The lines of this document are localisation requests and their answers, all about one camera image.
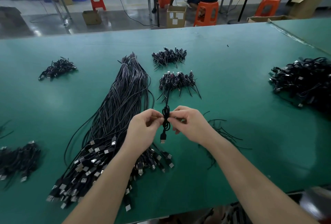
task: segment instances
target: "black stand pole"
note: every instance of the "black stand pole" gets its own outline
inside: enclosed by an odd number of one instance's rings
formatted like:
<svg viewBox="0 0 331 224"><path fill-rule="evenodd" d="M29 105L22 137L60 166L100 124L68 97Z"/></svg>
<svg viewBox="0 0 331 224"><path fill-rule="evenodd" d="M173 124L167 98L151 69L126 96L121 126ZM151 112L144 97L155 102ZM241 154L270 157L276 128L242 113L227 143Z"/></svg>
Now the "black stand pole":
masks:
<svg viewBox="0 0 331 224"><path fill-rule="evenodd" d="M160 27L160 15L159 15L159 0L156 1L156 18L157 18L157 25Z"/></svg>
<svg viewBox="0 0 331 224"><path fill-rule="evenodd" d="M240 11L240 15L239 15L239 17L238 17L238 20L229 20L229 21L228 21L228 24L229 24L229 25L239 24L239 23L240 23L241 16L242 16L243 13L244 13L244 9L245 9L246 4L247 4L247 0L245 0L245 2L244 2L244 5L243 5L243 7L242 7L242 9L241 9L241 11Z"/></svg>

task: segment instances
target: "concrete floor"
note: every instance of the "concrete floor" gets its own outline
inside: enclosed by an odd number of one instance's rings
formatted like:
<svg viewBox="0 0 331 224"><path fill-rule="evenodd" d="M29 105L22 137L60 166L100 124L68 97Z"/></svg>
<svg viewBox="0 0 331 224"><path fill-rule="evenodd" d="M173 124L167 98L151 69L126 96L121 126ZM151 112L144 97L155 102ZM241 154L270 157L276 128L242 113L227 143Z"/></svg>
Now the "concrete floor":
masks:
<svg viewBox="0 0 331 224"><path fill-rule="evenodd" d="M231 19L238 19L244 1L233 0L229 16L226 17L225 11L228 8L229 1L230 0L224 0L222 14L218 13L218 25L226 24ZM247 17L254 16L260 2L261 0L248 0L242 21L246 21ZM285 6L286 2L287 0L282 0L277 10L277 15L288 13L289 8ZM156 14L153 14L152 21L149 20L147 0L104 0L104 3L107 11L100 11L102 17L101 25L85 24L82 12L84 10L91 10L92 8L90 0L87 0L74 2L73 5L68 6L72 20L69 20L68 26L65 27L52 3L47 3L42 0L0 0L0 6L11 6L19 9L26 22L26 25L18 27L15 25L10 27L7 25L4 27L0 24L0 38L42 37L48 35L95 33L116 30L163 29L167 27L167 7L160 9L160 27L158 28L155 26L157 24ZM174 5L175 4L185 6L186 2L185 0L176 0L176 2L174 2ZM315 15L318 17L328 17L331 13L329 10L324 10L317 11ZM195 11L188 8L185 27L193 26L194 19Z"/></svg>

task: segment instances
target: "green table surface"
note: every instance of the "green table surface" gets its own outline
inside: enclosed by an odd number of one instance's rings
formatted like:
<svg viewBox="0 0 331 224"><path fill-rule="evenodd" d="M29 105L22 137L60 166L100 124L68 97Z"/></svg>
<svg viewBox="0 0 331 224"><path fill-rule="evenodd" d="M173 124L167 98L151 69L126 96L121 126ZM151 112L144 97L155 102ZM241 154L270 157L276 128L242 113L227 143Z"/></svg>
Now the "green table surface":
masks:
<svg viewBox="0 0 331 224"><path fill-rule="evenodd" d="M331 19L279 20L273 24L331 55Z"/></svg>
<svg viewBox="0 0 331 224"><path fill-rule="evenodd" d="M154 70L151 53L164 46L187 49L185 64ZM60 224L69 214L72 208L62 210L59 202L45 201L65 170L65 146L101 104L118 73L117 60L132 51L151 76L156 98L164 72L192 70L202 100L187 91L180 98L173 92L170 109L186 105L202 113L210 111L207 119L226 119L224 129L244 139L238 144L252 148L242 153L283 191L331 181L330 122L309 108L299 110L281 101L268 82L273 66L324 55L266 23L1 40L0 49L0 119L12 120L6 131L14 130L0 143L17 147L36 140L45 154L28 181L20 183L17 178L8 190L0 190L1 223ZM51 60L60 56L73 61L79 71L38 81ZM157 101L154 108L163 107ZM82 136L73 153L79 150ZM205 150L182 134L170 131L167 136L162 148L173 155L175 167L165 174L146 172L133 185L132 210L125 212L122 206L116 223L237 200L220 168L207 170L210 159Z"/></svg>

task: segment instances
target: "red plastic stool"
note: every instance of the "red plastic stool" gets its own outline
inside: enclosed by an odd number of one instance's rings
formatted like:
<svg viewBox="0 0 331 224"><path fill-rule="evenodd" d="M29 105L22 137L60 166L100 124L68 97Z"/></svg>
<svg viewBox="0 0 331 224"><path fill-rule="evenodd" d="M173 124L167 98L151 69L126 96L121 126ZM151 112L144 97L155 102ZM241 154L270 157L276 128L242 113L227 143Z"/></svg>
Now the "red plastic stool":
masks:
<svg viewBox="0 0 331 224"><path fill-rule="evenodd" d="M254 16L262 16L262 17L274 16L278 9L279 3L280 0L262 0ZM266 13L262 13L263 9L267 5L271 5L270 11Z"/></svg>
<svg viewBox="0 0 331 224"><path fill-rule="evenodd" d="M104 11L106 11L106 6L103 0L95 1L91 0L92 8L95 11L97 8L103 8Z"/></svg>
<svg viewBox="0 0 331 224"><path fill-rule="evenodd" d="M201 9L205 9L205 16L199 16L199 11ZM212 12L215 10L215 17L212 18ZM195 15L195 21L193 26L196 25L204 26L204 25L216 25L217 22L217 14L218 14L218 2L213 3L205 3L200 2L198 5L197 13Z"/></svg>
<svg viewBox="0 0 331 224"><path fill-rule="evenodd" d="M159 5L161 8L164 8L164 6L168 4L170 4L170 0L159 0Z"/></svg>

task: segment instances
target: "forearm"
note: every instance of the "forearm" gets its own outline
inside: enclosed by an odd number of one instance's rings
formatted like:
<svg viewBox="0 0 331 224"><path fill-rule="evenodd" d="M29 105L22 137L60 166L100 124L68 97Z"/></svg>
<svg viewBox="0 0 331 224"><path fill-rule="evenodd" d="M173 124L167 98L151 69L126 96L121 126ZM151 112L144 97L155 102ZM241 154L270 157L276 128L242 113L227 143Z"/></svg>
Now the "forearm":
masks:
<svg viewBox="0 0 331 224"><path fill-rule="evenodd" d="M63 224L114 223L136 160L136 155L120 149Z"/></svg>
<svg viewBox="0 0 331 224"><path fill-rule="evenodd" d="M205 147L214 156L254 224L317 223L253 166L229 141L213 134Z"/></svg>

